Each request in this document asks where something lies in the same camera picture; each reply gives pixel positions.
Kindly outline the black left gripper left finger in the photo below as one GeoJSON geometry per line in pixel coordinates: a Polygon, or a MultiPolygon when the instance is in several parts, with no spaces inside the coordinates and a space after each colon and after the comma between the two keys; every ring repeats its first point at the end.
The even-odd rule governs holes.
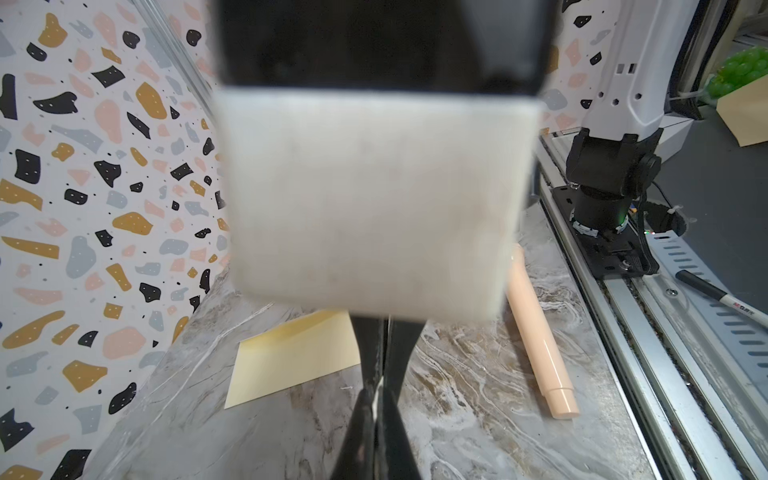
{"type": "Polygon", "coordinates": [[[331,480],[373,478],[375,421],[372,405],[371,391],[361,390],[354,405],[341,451],[330,475],[331,480]]]}

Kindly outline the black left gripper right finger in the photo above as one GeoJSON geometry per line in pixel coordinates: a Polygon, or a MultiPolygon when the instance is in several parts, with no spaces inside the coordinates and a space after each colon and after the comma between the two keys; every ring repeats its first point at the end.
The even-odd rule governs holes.
{"type": "Polygon", "coordinates": [[[383,415],[376,427],[376,478],[419,479],[420,473],[400,411],[392,394],[384,389],[383,415]]]}

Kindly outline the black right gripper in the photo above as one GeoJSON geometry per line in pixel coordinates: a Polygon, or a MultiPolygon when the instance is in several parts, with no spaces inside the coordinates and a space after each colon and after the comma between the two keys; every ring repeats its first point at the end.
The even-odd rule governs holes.
{"type": "Polygon", "coordinates": [[[527,95],[556,1],[231,0],[211,4],[226,85],[527,95]]]}

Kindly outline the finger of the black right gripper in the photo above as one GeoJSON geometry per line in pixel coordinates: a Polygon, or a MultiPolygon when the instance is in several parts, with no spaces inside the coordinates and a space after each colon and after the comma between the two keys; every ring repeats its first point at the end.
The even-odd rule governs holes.
{"type": "Polygon", "coordinates": [[[350,320],[358,345],[363,384],[373,390],[384,371],[386,321],[357,314],[351,314],[350,320]]]}
{"type": "Polygon", "coordinates": [[[389,321],[384,362],[384,385],[398,403],[410,357],[425,322],[393,319],[389,321]]]}

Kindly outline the pale yellow letter paper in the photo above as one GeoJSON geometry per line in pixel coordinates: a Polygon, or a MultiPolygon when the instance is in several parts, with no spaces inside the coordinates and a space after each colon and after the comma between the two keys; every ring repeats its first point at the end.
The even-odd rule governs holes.
{"type": "Polygon", "coordinates": [[[349,314],[317,311],[239,344],[225,407],[241,405],[359,363],[349,314]]]}

